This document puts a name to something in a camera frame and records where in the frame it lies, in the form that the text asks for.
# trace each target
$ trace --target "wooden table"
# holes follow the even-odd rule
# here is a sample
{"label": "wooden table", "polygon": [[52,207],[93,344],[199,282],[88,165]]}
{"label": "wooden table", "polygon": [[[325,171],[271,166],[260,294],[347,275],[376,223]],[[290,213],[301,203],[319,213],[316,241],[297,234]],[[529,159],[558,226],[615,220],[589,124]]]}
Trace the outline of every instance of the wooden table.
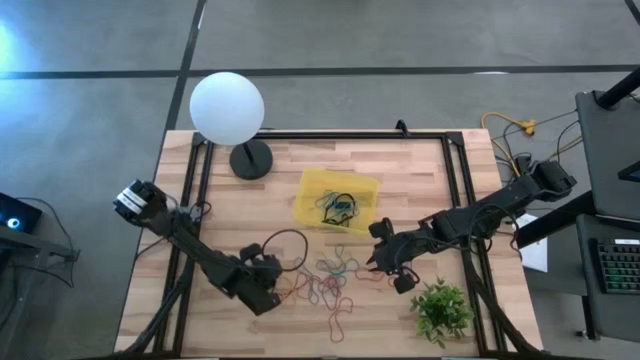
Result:
{"label": "wooden table", "polygon": [[[493,149],[486,130],[462,131],[476,196],[480,199],[501,187]],[[176,198],[182,191],[192,134],[191,131],[170,131],[163,145],[156,184]],[[208,246],[237,254],[241,247],[253,242],[262,243],[277,230],[296,228],[309,239],[306,264],[313,273],[321,277],[327,275],[316,269],[316,261],[325,256],[335,259],[334,249],[339,244],[345,245],[364,266],[376,240],[366,235],[306,227],[293,220],[292,207],[305,168],[355,172],[378,179],[380,192],[376,218],[391,218],[396,231],[415,229],[418,219],[451,207],[439,141],[270,140],[267,143],[273,151],[274,165],[266,177],[256,181],[235,177],[228,164],[231,148],[215,147],[207,192],[207,201],[213,209],[203,222],[200,237]],[[455,165],[461,197],[465,198],[459,163],[455,161]],[[192,189],[194,199],[199,178],[196,172]],[[144,231],[140,248],[155,240],[156,236]],[[489,253],[498,300],[527,340],[541,347],[524,272],[508,240],[508,236],[496,236]],[[274,240],[269,246],[269,251],[278,256],[283,267],[290,267],[302,250],[302,243],[293,236]],[[169,252],[170,245],[165,242],[136,262],[116,350],[133,342],[160,305]],[[425,254],[413,261],[413,267],[423,281],[434,282],[436,276],[440,276],[466,291],[461,256],[457,251]],[[343,296],[350,297],[354,306],[352,313],[338,314],[344,340],[333,342],[329,330],[331,311],[321,304],[312,305],[302,298],[290,296],[278,308],[256,317],[239,300],[229,300],[218,292],[198,269],[182,354],[193,357],[477,354],[472,327],[466,330],[467,336],[463,339],[448,341],[445,350],[416,337],[415,316],[409,312],[409,299],[423,289],[422,285],[413,292],[398,295],[386,279],[380,282],[358,280],[353,273],[346,277]],[[278,282],[278,291],[285,291],[295,278],[296,273],[285,273]],[[347,302],[342,305],[342,309],[348,307]],[[491,322],[486,308],[483,310],[483,322],[492,344]],[[173,339],[171,331],[168,331],[169,343]],[[340,334],[336,332],[333,337],[337,340]]]}

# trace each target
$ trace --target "artificial plant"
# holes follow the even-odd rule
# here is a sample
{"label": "artificial plant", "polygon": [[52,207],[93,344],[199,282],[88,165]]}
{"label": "artificial plant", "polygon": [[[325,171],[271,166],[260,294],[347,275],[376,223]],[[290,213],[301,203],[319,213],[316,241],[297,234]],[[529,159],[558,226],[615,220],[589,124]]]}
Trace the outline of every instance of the artificial plant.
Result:
{"label": "artificial plant", "polygon": [[445,284],[439,277],[436,284],[424,285],[427,289],[422,295],[411,299],[410,311],[418,312],[417,336],[425,336],[431,343],[444,349],[442,340],[445,339],[445,332],[446,336],[462,338],[473,313],[457,287]]}

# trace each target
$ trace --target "black keyboard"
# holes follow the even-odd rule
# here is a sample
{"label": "black keyboard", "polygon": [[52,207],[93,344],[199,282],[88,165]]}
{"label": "black keyboard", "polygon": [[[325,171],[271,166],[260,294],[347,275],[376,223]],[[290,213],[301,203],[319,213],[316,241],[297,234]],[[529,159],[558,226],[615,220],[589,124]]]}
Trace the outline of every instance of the black keyboard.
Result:
{"label": "black keyboard", "polygon": [[640,239],[592,239],[602,292],[640,295]]}

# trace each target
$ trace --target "concrete floor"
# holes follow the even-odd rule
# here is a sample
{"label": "concrete floor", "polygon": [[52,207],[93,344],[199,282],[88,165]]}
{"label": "concrete floor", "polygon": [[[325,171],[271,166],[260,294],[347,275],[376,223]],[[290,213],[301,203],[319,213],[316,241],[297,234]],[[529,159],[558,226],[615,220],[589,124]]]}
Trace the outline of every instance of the concrete floor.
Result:
{"label": "concrete floor", "polygon": [[[0,72],[178,70],[196,3],[5,0]],[[209,0],[192,68],[633,64],[640,59],[639,34],[622,0]],[[404,119],[413,128],[475,128],[487,111],[537,120],[570,111],[576,92],[606,89],[624,75],[252,81],[265,98],[265,127],[390,128]],[[198,80],[187,81],[178,129],[192,128],[187,104]],[[82,249],[76,288],[52,279],[42,283],[13,358],[110,353],[139,236],[112,211],[111,201],[132,179],[153,178],[175,88],[175,78],[0,80],[0,192],[52,203]],[[531,139],[513,135],[514,152],[545,159],[575,119],[572,114],[545,124]],[[491,120],[492,135],[504,126]],[[578,134],[575,128],[566,140]],[[581,146],[563,154],[562,165],[578,180],[572,195],[590,188]],[[62,239],[49,217],[43,229]],[[529,278],[547,350],[636,358],[638,344],[574,337],[584,326],[580,299],[542,290],[535,276]]]}

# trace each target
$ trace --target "table leg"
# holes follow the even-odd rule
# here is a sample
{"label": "table leg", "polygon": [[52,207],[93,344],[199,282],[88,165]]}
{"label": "table leg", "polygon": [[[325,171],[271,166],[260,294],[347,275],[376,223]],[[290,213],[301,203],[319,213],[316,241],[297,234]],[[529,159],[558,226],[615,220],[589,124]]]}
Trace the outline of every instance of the table leg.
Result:
{"label": "table leg", "polygon": [[582,311],[584,312],[584,324],[586,330],[581,332],[582,336],[586,337],[591,341],[599,341],[600,334],[596,331],[593,326],[593,316],[591,315],[591,303],[589,302],[588,296],[582,296]]}
{"label": "table leg", "polygon": [[521,249],[573,224],[576,216],[580,214],[595,215],[591,191],[585,192],[547,215],[523,226],[518,233],[518,248]]}

